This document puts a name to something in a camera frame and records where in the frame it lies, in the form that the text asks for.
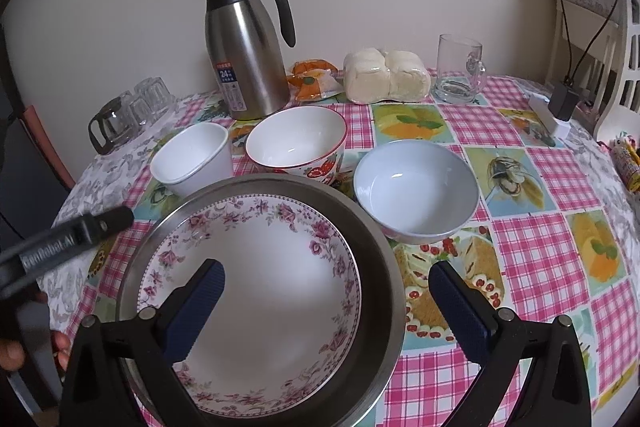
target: strawberry pattern bowl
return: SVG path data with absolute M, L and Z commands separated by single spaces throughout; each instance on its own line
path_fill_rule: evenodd
M 344 117 L 329 107 L 292 107 L 261 121 L 246 140 L 247 156 L 262 172 L 335 180 L 347 138 Z

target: blue gripper pad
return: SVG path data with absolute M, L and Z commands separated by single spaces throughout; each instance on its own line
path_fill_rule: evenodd
M 429 291 L 467 359 L 484 365 L 498 330 L 491 304 L 469 288 L 448 261 L 431 266 Z
M 168 363 L 187 358 L 224 289 L 224 267 L 207 259 L 185 286 L 167 297 L 159 309 L 156 328 Z

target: candy package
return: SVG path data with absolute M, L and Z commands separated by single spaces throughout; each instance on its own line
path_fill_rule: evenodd
M 298 102 L 315 102 L 344 92 L 342 84 L 335 80 L 338 68 L 326 60 L 296 62 L 291 73 L 287 81 L 298 88 Z
M 640 157 L 636 153 L 636 141 L 627 133 L 613 140 L 609 148 L 613 164 L 620 174 L 626 189 L 630 192 L 640 190 Z

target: white cup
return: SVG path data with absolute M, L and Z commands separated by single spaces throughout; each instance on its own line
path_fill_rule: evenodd
M 234 175 L 231 140 L 217 123 L 201 122 L 169 140 L 151 160 L 151 175 L 181 198 Z

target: human hand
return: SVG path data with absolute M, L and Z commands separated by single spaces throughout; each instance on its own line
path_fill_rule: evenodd
M 46 293 L 39 293 L 36 296 L 36 301 L 46 303 Z M 57 366 L 62 371 L 66 371 L 69 363 L 68 349 L 71 347 L 71 340 L 61 331 L 51 331 L 51 346 Z M 17 371 L 23 364 L 24 349 L 20 343 L 0 339 L 0 367 L 6 371 Z

